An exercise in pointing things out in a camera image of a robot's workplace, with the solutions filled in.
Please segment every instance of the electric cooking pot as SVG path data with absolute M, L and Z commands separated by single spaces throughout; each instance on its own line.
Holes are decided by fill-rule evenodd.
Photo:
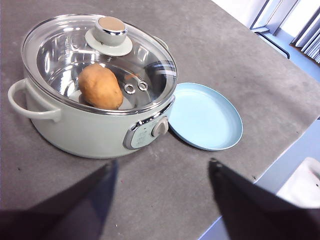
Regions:
M 25 78 L 8 91 L 12 107 L 56 147 L 86 158 L 137 151 L 168 130 L 177 69 L 167 45 L 137 27 L 102 15 L 69 14 L 36 25 L 21 46 Z M 117 110 L 84 101 L 78 75 L 98 63 L 116 75 Z M 24 90 L 26 108 L 14 95 Z

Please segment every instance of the table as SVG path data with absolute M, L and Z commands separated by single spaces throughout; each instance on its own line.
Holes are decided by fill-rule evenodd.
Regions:
M 197 239 L 220 215 L 208 180 L 208 160 L 215 157 L 253 181 L 320 115 L 320 85 L 209 0 L 1 3 L 3 209 L 29 208 L 108 161 L 62 152 L 9 106 L 7 91 L 23 78 L 24 35 L 57 15 L 110 15 L 163 39 L 175 58 L 178 82 L 217 90 L 243 121 L 242 139 L 227 150 L 196 149 L 169 132 L 120 157 L 103 240 Z M 25 104 L 22 94 L 17 102 Z

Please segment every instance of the lid handle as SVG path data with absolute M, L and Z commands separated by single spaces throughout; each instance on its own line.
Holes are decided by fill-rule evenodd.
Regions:
M 95 21 L 92 34 L 98 42 L 116 47 L 125 41 L 127 32 L 123 21 L 112 16 L 104 16 Z

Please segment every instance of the pot handle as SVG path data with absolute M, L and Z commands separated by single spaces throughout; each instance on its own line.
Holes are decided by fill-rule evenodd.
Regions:
M 166 44 L 165 41 L 163 41 L 162 39 L 158 38 L 157 36 L 152 36 L 155 40 L 157 40 L 162 46 L 164 46 L 165 49 L 167 49 L 169 51 L 169 47 L 168 44 Z
M 14 83 L 8 90 L 8 99 L 9 103 L 13 109 L 19 114 L 30 118 L 30 119 L 40 119 L 40 120 L 53 120 L 58 122 L 61 119 L 61 109 L 56 108 L 51 103 L 44 100 L 32 87 L 29 86 L 27 78 L 24 78 L 20 81 Z M 15 100 L 14 95 L 20 90 L 27 90 L 30 95 L 43 107 L 49 109 L 48 111 L 30 111 L 26 110 L 23 107 L 19 106 Z

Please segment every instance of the light blue plate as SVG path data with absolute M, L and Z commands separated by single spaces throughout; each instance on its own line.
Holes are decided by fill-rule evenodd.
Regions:
M 180 83 L 169 124 L 186 143 L 208 151 L 233 147 L 243 133 L 236 108 L 219 92 L 197 83 Z

